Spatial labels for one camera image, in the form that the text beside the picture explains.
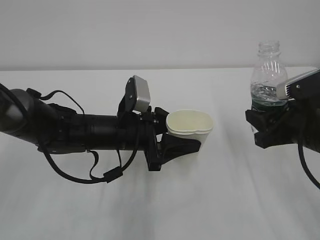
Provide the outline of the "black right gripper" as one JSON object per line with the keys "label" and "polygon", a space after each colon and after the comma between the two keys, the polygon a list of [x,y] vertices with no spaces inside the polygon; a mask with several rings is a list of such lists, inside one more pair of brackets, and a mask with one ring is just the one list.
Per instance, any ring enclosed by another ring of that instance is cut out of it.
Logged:
{"label": "black right gripper", "polygon": [[302,134],[304,147],[320,151],[320,96],[303,101],[291,100],[282,109],[256,111],[248,109],[245,117],[257,132],[255,144],[263,149],[297,144]]}

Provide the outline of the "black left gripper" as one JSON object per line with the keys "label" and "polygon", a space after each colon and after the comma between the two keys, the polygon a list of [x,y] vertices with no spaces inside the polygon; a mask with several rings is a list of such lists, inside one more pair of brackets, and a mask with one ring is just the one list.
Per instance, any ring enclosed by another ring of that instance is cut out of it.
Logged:
{"label": "black left gripper", "polygon": [[160,142],[157,141],[156,125],[166,124],[170,113],[161,107],[148,106],[138,118],[139,147],[143,150],[147,168],[150,172],[158,172],[162,165],[181,156],[197,153],[201,142],[196,139],[181,138],[165,133]]}

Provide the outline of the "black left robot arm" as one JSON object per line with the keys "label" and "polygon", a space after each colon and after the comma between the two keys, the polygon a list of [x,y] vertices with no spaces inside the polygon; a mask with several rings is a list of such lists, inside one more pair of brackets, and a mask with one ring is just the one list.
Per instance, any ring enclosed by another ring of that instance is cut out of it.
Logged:
{"label": "black left robot arm", "polygon": [[55,103],[47,103],[34,89],[0,91],[0,130],[32,143],[42,140],[50,154],[82,153],[87,150],[143,151],[150,171],[200,150],[201,142],[169,134],[168,112],[152,108],[130,83],[125,87],[116,115],[77,113]]}

